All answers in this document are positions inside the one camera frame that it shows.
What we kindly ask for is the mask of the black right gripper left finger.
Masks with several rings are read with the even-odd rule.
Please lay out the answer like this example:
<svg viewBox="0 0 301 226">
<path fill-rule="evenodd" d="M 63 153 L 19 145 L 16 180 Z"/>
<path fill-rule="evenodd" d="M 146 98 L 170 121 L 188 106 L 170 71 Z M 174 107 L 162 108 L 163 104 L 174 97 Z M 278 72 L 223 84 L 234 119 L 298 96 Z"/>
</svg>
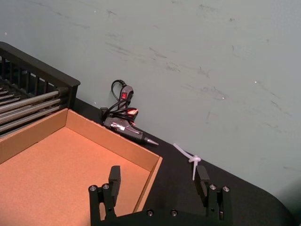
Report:
<svg viewBox="0 0 301 226">
<path fill-rule="evenodd" d="M 116 218 L 115 206 L 120 190 L 121 173 L 120 166 L 112 166 L 108 178 L 108 183 L 101 187 L 91 185 L 88 188 L 90 221 L 101 221 L 100 204 L 104 204 L 105 219 L 111 220 Z"/>
</svg>

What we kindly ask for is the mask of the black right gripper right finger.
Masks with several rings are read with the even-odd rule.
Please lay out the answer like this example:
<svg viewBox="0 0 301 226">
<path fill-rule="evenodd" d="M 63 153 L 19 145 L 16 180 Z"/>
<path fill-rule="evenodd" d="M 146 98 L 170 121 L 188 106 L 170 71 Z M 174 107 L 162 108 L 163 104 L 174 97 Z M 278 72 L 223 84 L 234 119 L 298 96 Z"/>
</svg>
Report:
<svg viewBox="0 0 301 226">
<path fill-rule="evenodd" d="M 218 187 L 211 182 L 206 168 L 198 165 L 195 186 L 206 209 L 206 217 L 213 223 L 232 222 L 231 192 L 228 186 Z"/>
</svg>

